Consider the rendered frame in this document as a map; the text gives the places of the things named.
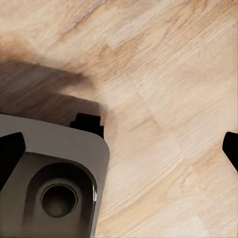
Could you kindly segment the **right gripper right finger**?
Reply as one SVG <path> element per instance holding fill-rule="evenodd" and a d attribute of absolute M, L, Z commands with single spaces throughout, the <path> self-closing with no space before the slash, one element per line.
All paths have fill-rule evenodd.
<path fill-rule="evenodd" d="M 238 134 L 227 132 L 222 149 L 238 172 Z"/>

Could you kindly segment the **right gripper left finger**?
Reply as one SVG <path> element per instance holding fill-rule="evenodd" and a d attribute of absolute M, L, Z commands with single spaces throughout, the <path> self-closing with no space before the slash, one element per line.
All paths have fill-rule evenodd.
<path fill-rule="evenodd" d="M 22 132 L 0 137 L 0 191 L 25 151 Z"/>

